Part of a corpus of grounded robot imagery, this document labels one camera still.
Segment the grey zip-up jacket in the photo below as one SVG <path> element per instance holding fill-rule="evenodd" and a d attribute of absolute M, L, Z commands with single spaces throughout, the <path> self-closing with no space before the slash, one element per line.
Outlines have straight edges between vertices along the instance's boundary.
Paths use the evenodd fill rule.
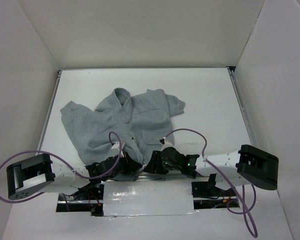
<path fill-rule="evenodd" d="M 147 165 L 154 151 L 162 148 L 160 139 L 173 143 L 172 117 L 184 113 L 186 104 L 162 89 L 131 96 L 124 88 L 115 88 L 95 110 L 68 102 L 61 110 L 65 131 L 85 165 L 112 156 L 115 132 L 125 143 L 124 152 L 136 162 Z"/>

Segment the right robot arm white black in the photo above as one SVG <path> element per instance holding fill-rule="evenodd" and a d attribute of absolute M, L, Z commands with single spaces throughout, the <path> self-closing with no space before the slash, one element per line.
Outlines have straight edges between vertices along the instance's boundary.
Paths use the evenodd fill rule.
<path fill-rule="evenodd" d="M 242 145 L 238 151 L 208 156 L 184 155 L 169 146 L 154 151 L 144 168 L 149 174 L 166 175 L 170 171 L 180 172 L 191 179 L 212 177 L 207 189 L 213 196 L 232 186 L 244 185 L 275 191 L 278 189 L 279 158 L 248 144 Z"/>

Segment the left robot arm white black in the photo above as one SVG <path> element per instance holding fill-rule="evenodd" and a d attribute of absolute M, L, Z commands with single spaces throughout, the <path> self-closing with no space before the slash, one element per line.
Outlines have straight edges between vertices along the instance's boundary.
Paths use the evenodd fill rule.
<path fill-rule="evenodd" d="M 33 194 L 62 193 L 81 200 L 88 194 L 88 187 L 95 188 L 109 179 L 132 181 L 142 165 L 125 152 L 115 168 L 105 176 L 117 157 L 108 157 L 100 163 L 75 167 L 71 170 L 64 163 L 53 162 L 46 153 L 13 163 L 6 168 L 8 199 L 20 201 Z"/>

